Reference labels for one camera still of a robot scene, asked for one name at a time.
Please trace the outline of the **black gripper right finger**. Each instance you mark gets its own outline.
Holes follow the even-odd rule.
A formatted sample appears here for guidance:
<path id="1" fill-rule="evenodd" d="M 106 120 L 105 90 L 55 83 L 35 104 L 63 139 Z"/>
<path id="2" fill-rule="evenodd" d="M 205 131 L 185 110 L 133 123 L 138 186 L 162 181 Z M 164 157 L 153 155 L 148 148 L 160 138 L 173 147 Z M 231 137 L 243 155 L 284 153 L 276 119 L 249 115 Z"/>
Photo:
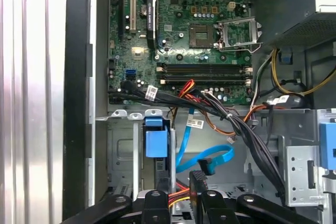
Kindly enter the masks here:
<path id="1" fill-rule="evenodd" d="M 226 205 L 223 195 L 207 190 L 201 194 L 201 223 L 315 223 L 258 195 L 243 194 L 236 209 Z"/>

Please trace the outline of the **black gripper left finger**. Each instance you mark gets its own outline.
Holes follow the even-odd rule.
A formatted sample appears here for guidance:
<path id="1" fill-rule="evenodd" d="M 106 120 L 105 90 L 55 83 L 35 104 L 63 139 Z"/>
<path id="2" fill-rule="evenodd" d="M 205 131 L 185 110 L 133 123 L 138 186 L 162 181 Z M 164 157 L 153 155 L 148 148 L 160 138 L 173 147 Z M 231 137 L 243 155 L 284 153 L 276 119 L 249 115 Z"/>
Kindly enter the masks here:
<path id="1" fill-rule="evenodd" d="M 149 190 L 133 201 L 125 195 L 110 195 L 63 223 L 168 223 L 168 195 Z"/>

